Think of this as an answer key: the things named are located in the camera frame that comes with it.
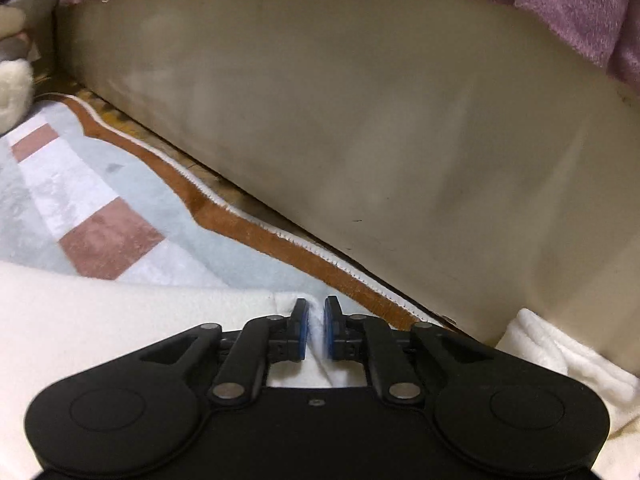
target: brown rug border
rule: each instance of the brown rug border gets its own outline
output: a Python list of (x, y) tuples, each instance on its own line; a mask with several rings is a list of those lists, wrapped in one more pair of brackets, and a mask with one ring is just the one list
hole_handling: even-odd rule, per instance
[(75, 98), (63, 94), (43, 94), (37, 100), (62, 103), (78, 117), (85, 136), (104, 140), (142, 160), (180, 197), (193, 219), (201, 227), (306, 272), (328, 286), (339, 290), (345, 296), (400, 330), (408, 330), (413, 323), (419, 321), (416, 316), (402, 306), (372, 290), (365, 283), (321, 256), (216, 204), (160, 156), (96, 121)]

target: wooden floor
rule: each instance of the wooden floor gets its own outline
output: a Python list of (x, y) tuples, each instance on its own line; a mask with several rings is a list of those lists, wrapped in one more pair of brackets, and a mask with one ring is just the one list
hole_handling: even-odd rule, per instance
[(153, 146), (167, 154), (180, 165), (191, 171), (191, 173), (203, 181), (204, 184), (209, 186), (210, 189), (223, 198), (227, 203), (273, 226), (295, 234), (301, 238), (311, 240), (316, 244), (323, 245), (304, 229), (293, 224), (284, 218), (284, 216), (266, 206), (263, 202), (260, 202), (258, 199), (244, 192), (220, 174), (207, 168), (203, 164), (200, 164), (196, 159), (190, 157), (182, 150), (179, 150), (164, 139), (161, 139), (161, 137), (146, 129), (144, 126), (137, 123), (129, 116), (110, 105), (108, 102), (99, 98), (96, 94), (87, 88), (84, 88), (69, 76), (57, 74), (40, 79), (36, 83), (36, 94), (43, 94), (45, 92), (60, 92), (81, 98), (83, 101), (90, 104), (100, 114), (102, 120), (109, 126), (142, 140), (150, 146)]

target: stuffed animal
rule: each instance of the stuffed animal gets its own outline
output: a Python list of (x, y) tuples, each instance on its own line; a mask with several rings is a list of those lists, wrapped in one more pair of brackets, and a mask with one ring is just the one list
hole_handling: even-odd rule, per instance
[(0, 134), (16, 126), (31, 107), (29, 31), (51, 14), (56, 1), (0, 0)]

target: beige panel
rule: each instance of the beige panel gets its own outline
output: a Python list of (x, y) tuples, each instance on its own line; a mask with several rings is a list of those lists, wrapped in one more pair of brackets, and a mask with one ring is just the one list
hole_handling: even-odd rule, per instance
[(640, 112), (532, 16), (97, 0), (59, 38), (81, 82), (471, 334), (528, 306), (640, 370)]

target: white fabric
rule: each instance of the white fabric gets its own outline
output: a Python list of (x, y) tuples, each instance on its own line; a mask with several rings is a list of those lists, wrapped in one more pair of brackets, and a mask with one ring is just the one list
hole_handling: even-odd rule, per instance
[[(144, 286), (63, 276), (0, 262), (0, 479), (40, 470), (24, 436), (28, 403), (48, 384), (203, 322), (242, 328), (267, 314), (288, 315), (297, 293)], [(301, 364), (271, 367), (271, 386), (362, 384), (357, 368), (322, 362), (321, 305), (311, 302), (313, 341)]]
[(640, 380), (526, 308), (498, 349), (574, 378), (604, 400), (611, 427), (593, 470), (604, 480), (640, 477)]

